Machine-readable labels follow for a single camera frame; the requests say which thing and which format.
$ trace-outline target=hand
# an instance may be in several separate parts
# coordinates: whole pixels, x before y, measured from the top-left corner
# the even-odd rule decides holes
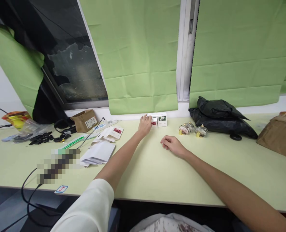
[[[188,150],[181,144],[181,142],[174,136],[164,136],[161,140],[162,147],[170,150],[175,155],[185,158],[185,155],[187,154]]]
[[[145,137],[146,135],[148,135],[151,127],[152,127],[152,117],[151,116],[147,117],[147,114],[145,114],[144,116],[141,117],[137,132],[143,137]]]

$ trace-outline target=white envelope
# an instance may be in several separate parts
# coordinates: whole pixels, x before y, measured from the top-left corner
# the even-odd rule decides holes
[[[90,148],[80,158],[80,161],[92,165],[107,163],[115,147],[115,144],[107,141],[92,143]]]

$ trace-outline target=white shirt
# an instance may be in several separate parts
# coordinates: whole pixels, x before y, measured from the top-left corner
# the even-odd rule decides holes
[[[93,180],[51,232],[107,232],[113,200],[114,190],[111,185],[103,179]]]
[[[57,221],[51,232],[107,232],[108,220],[114,200],[114,190],[103,179],[93,180],[83,194]],[[213,232],[179,214],[152,215],[132,228],[130,232]]]

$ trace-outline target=brown cardboard box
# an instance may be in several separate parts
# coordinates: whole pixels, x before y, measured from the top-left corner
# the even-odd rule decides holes
[[[78,133],[88,132],[97,124],[97,119],[95,117],[94,110],[86,110],[80,112],[71,117],[71,119],[75,122],[76,131]]]
[[[270,120],[260,133],[257,143],[286,156],[286,112]]]

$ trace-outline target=forearm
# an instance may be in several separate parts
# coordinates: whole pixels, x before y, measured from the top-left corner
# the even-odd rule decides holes
[[[286,218],[249,188],[187,151],[185,160],[253,231],[286,231]]]
[[[117,188],[119,180],[127,168],[136,147],[143,136],[136,132],[132,138],[126,142],[107,162],[95,179],[106,180],[114,189]]]

